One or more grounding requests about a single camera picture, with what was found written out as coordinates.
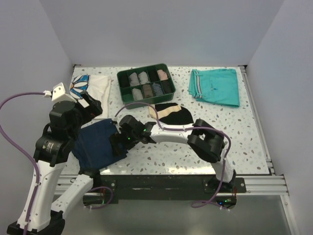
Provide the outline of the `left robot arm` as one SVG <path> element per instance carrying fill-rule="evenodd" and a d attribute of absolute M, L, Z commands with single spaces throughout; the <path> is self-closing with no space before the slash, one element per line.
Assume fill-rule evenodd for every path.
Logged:
<path fill-rule="evenodd" d="M 87 107 L 67 94 L 53 105 L 50 122 L 36 141 L 34 155 L 30 158 L 34 173 L 24 210 L 19 219 L 8 226 L 9 235 L 60 235 L 67 213 L 86 192 L 101 188 L 99 170 L 86 168 L 79 171 L 73 185 L 58 200 L 53 199 L 81 127 L 102 114 L 100 101 L 88 92 L 81 92 L 81 96 Z"/>

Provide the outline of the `black underwear beige waistband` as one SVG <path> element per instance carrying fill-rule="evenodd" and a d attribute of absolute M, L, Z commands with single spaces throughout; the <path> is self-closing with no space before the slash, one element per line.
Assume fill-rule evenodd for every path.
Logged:
<path fill-rule="evenodd" d="M 190 111 L 177 103 L 155 104 L 148 107 L 149 115 L 153 119 L 168 125 L 186 125 L 194 123 Z"/>

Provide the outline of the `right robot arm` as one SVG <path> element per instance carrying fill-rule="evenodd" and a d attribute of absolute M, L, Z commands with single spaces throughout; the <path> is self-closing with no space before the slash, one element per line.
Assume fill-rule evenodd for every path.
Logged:
<path fill-rule="evenodd" d="M 157 144 L 172 142 L 186 144 L 203 161 L 210 163 L 215 171 L 218 187 L 223 192 L 230 192 L 235 187 L 236 172 L 229 163 L 227 155 L 231 149 L 231 140 L 202 119 L 186 125 L 167 125 L 159 121 L 142 123 L 131 115 L 124 116 L 109 137 L 115 156 L 130 150 L 138 143 Z"/>

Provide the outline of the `navy blue garment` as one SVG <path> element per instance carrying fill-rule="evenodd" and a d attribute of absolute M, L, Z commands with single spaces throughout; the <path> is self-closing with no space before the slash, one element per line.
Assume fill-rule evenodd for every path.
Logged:
<path fill-rule="evenodd" d="M 128 151 L 122 147 L 120 155 L 114 155 L 109 137 L 117 132 L 112 120 L 104 119 L 81 128 L 72 153 L 81 169 L 108 167 L 127 157 Z"/>

